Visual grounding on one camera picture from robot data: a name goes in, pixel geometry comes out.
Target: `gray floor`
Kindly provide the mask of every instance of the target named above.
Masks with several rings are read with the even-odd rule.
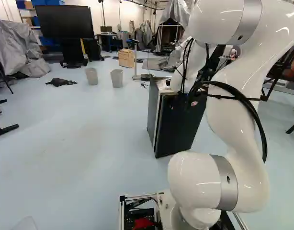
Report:
[[[141,65],[138,73],[147,73]],[[87,84],[84,68],[52,64],[46,76],[13,85],[14,95],[0,89],[0,99],[8,99],[0,105],[0,125],[20,125],[0,137],[0,230],[26,216],[39,230],[114,230],[119,195],[168,188],[170,158],[154,158],[146,131],[148,90],[131,80],[133,69],[127,68],[122,68],[124,87],[113,89],[110,71],[121,68],[117,60],[89,67],[97,69],[97,86]],[[78,84],[45,85],[53,77]],[[271,198],[263,211],[242,215],[252,230],[294,229],[294,133],[285,134],[294,123],[293,105],[294,96],[273,92],[259,106],[269,145]],[[205,117],[192,150],[226,151]]]

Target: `white bin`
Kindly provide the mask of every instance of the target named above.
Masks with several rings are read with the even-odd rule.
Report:
[[[98,75],[95,68],[86,68],[85,74],[86,74],[86,78],[88,79],[88,83],[90,85],[98,84]]]
[[[123,86],[123,70],[114,69],[111,71],[112,85],[114,88]]]

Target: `wooden box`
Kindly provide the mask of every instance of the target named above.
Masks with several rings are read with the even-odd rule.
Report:
[[[120,66],[132,68],[134,66],[134,52],[131,49],[118,51],[118,62]]]
[[[32,2],[30,2],[30,1],[25,1],[24,5],[25,5],[26,9],[31,9],[31,10],[34,9],[34,6],[33,6]]]

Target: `black monitor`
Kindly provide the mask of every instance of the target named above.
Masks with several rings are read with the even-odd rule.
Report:
[[[88,6],[35,6],[44,37],[57,39],[94,38]]]
[[[111,26],[101,26],[100,32],[112,32],[112,27]]]

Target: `black cable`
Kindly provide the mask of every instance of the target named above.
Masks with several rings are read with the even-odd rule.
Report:
[[[198,81],[205,80],[205,78],[207,77],[207,73],[209,70],[209,44],[205,44],[205,50],[206,50],[206,58],[205,58],[205,65],[204,67],[202,67],[203,73],[201,74],[200,78],[198,79]]]
[[[183,51],[183,60],[182,60],[182,63],[183,63],[183,75],[182,75],[182,81],[181,81],[181,87],[180,87],[181,92],[182,92],[182,87],[183,87],[183,80],[185,81],[185,53],[186,53],[186,48],[189,45],[189,43],[190,43],[190,40],[186,43],[184,51]]]
[[[218,81],[196,81],[190,91],[190,100],[195,95],[195,92],[197,92],[197,90],[200,89],[200,87],[202,85],[206,85],[206,84],[214,85],[216,87],[219,87],[221,89],[226,90],[227,92],[229,92],[230,94],[235,96],[235,98],[238,101],[240,101],[243,104],[243,106],[245,106],[245,108],[248,110],[248,112],[253,117],[253,119],[255,120],[255,122],[257,123],[257,126],[259,128],[261,141],[262,141],[262,159],[263,159],[263,162],[265,163],[266,158],[267,158],[267,140],[266,140],[265,132],[264,132],[262,123],[260,121],[260,118],[258,116],[258,113],[257,113],[256,109],[253,107],[250,100],[244,94],[242,94],[238,89],[234,88],[233,86],[228,85],[223,82],[218,82]]]
[[[181,75],[181,77],[183,77],[183,75],[179,72],[179,70],[178,69],[176,69],[176,71]]]
[[[235,97],[229,97],[229,96],[222,96],[220,94],[207,94],[208,97],[215,97],[217,99],[222,99],[222,98],[225,98],[225,99],[232,99],[232,100],[237,100],[237,98]],[[252,98],[252,97],[247,97],[248,100],[250,101],[261,101],[261,98]]]
[[[142,86],[143,88],[147,89],[146,86],[149,86],[149,85],[145,85],[145,83],[141,83],[141,86]]]
[[[185,80],[186,78],[186,74],[187,74],[187,64],[189,62],[189,56],[190,56],[190,52],[191,52],[191,47],[192,47],[192,43],[193,43],[194,39],[192,38],[189,44],[189,49],[188,49],[188,53],[187,53],[187,58],[186,58],[186,65],[185,65],[185,72],[184,72],[184,77],[183,77],[183,93],[184,93],[184,88],[185,88]]]
[[[222,66],[228,61],[228,58],[226,58],[226,60],[220,65],[220,67],[217,68],[216,72],[217,73],[218,71],[221,70]]]
[[[181,88],[180,88],[180,91],[184,93],[184,87],[185,87],[185,79],[186,79],[186,72],[187,72],[187,64],[188,64],[188,59],[189,59],[189,54],[190,54],[190,51],[191,51],[191,46],[192,46],[192,43],[193,43],[194,39],[191,38],[185,45],[185,48],[184,48],[184,52],[183,52],[183,75],[182,75],[182,82],[181,82]],[[187,59],[186,59],[186,64],[185,64],[185,53],[186,53],[186,49],[188,47],[188,45],[190,45],[189,47],[189,51],[188,51],[188,55],[187,55]]]

